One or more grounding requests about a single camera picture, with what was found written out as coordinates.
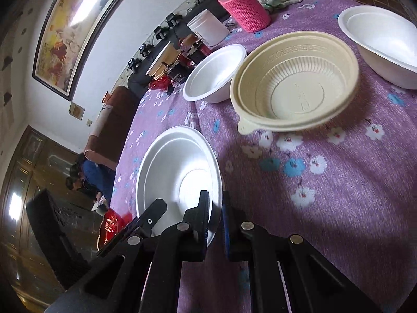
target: pink thermos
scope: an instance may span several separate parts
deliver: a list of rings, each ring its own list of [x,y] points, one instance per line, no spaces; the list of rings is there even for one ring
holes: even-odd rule
[[[248,33],[255,33],[271,22],[268,12],[258,0],[218,0]]]

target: table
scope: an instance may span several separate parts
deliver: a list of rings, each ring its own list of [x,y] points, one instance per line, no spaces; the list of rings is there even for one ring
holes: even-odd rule
[[[361,85],[342,114],[314,130],[280,134],[237,132],[230,100],[186,102],[143,97],[117,167],[111,208],[136,216],[140,161],[166,129],[199,130],[216,153],[232,204],[270,233],[304,236],[384,311],[395,311],[417,280],[417,93],[378,76],[337,25],[353,0],[304,0],[272,15],[272,24],[248,34],[239,28],[220,44],[251,52],[278,35],[300,30],[333,34],[358,58]],[[244,263],[226,261],[221,234],[204,263],[184,263],[178,312],[249,312]]]

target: white plastic container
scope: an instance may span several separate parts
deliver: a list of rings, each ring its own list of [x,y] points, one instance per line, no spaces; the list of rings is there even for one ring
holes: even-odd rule
[[[222,42],[229,35],[228,29],[207,9],[193,18],[187,26],[210,47]]]
[[[383,8],[356,6],[341,12],[338,23],[378,75],[417,89],[417,29],[410,21]]]
[[[288,132],[316,127],[341,113],[359,85],[350,47],[322,32],[293,32],[256,48],[232,79],[238,131]]]
[[[151,144],[140,165],[136,182],[136,213],[140,216],[161,198],[167,211],[153,227],[153,235],[183,220],[187,209],[197,207],[200,191],[209,192],[207,245],[214,238],[222,212],[223,184],[216,156],[197,130],[173,127]]]
[[[232,77],[247,54],[242,45],[230,45],[211,53],[191,72],[184,88],[184,99],[210,103],[230,98]]]

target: white flower print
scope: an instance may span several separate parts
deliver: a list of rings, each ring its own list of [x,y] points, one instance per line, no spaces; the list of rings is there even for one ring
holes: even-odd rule
[[[200,111],[202,111],[203,109],[205,109],[207,106],[207,101],[202,101],[201,102],[201,106],[200,106]]]
[[[313,174],[323,174],[326,168],[327,162],[323,156],[318,155],[310,159],[310,171]]]
[[[407,93],[404,89],[402,89],[400,87],[397,87],[396,85],[391,85],[391,89],[397,94],[406,94]]]
[[[295,133],[281,134],[277,141],[277,147],[282,151],[294,152],[297,146],[303,143],[303,137]]]
[[[382,137],[385,135],[384,130],[381,125],[371,124],[369,127],[366,127],[366,135],[371,138],[371,140],[382,140]]]
[[[270,130],[267,130],[265,133],[262,134],[258,144],[263,148],[269,148],[272,145],[273,140],[274,135]]]
[[[342,127],[333,127],[329,133],[327,133],[328,139],[327,141],[338,145],[339,143],[343,142],[346,138],[346,132],[343,130]]]
[[[233,165],[232,162],[230,160],[226,161],[226,172],[228,172],[229,174],[233,173]]]
[[[250,159],[259,159],[262,156],[262,150],[258,146],[242,146],[242,150]]]
[[[291,200],[294,202],[294,205],[305,207],[314,202],[315,194],[316,191],[314,189],[299,187],[295,190],[295,193],[291,195]]]
[[[188,124],[188,122],[190,121],[190,116],[191,116],[191,112],[188,112],[187,116],[185,117],[185,120],[184,120],[184,125]]]

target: metal rivet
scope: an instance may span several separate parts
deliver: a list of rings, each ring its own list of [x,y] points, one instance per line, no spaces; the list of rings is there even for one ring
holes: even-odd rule
[[[130,246],[134,246],[138,244],[139,242],[140,242],[140,237],[138,237],[137,235],[132,235],[131,237],[128,238],[128,244]]]
[[[294,234],[291,235],[289,240],[293,243],[293,244],[301,244],[303,242],[303,237],[301,235],[298,234]]]
[[[188,228],[190,228],[190,225],[189,225],[189,224],[187,224],[186,222],[180,222],[180,223],[177,225],[177,229],[178,229],[179,231],[186,231]]]
[[[250,231],[252,230],[255,225],[249,221],[245,221],[242,223],[241,227],[245,230],[245,231]]]

